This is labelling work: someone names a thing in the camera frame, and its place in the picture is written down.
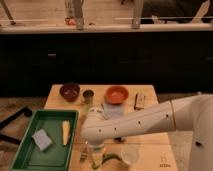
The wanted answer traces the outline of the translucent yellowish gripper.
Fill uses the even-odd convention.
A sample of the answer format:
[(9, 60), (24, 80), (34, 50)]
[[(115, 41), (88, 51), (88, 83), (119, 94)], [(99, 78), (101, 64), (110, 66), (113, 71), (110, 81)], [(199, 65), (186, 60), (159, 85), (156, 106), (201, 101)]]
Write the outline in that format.
[(104, 145), (87, 145), (88, 160), (93, 169), (98, 169), (102, 165), (103, 155), (105, 154), (105, 151), (106, 149)]

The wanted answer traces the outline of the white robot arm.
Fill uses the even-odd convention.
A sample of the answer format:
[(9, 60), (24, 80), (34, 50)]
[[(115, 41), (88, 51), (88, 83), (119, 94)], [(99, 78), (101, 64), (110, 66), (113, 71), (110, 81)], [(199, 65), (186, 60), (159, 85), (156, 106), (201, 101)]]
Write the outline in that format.
[(193, 132), (188, 171), (213, 171), (213, 94), (174, 99), (108, 120), (93, 107), (81, 136), (97, 148), (106, 139), (173, 131)]

